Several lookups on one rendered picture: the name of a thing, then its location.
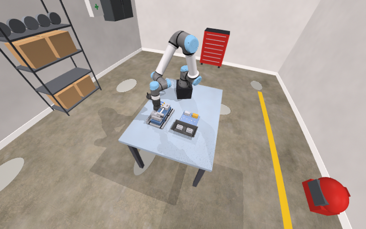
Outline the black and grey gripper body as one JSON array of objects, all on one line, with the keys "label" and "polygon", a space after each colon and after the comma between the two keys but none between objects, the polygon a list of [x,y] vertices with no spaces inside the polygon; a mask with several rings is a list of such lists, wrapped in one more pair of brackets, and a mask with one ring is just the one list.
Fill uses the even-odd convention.
[{"label": "black and grey gripper body", "polygon": [[155,111],[158,111],[158,109],[161,107],[161,102],[160,102],[160,95],[159,96],[152,96],[151,94],[148,94],[147,93],[147,96],[146,96],[147,99],[149,100],[152,100],[152,104],[153,104],[153,109]]}]

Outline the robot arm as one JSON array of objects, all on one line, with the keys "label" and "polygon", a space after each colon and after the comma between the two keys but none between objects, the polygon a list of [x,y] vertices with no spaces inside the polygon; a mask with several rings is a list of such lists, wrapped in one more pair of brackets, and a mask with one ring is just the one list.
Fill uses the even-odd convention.
[{"label": "robot arm", "polygon": [[152,96],[159,96],[160,91],[171,87],[170,80],[165,80],[162,76],[176,49],[179,47],[182,48],[187,63],[187,65],[181,67],[179,86],[182,88],[188,88],[191,84],[196,86],[200,83],[202,78],[199,76],[199,72],[197,71],[195,59],[195,52],[197,51],[198,46],[198,39],[185,31],[180,30],[172,35],[156,71],[151,73],[151,78],[154,80],[150,83]]}]

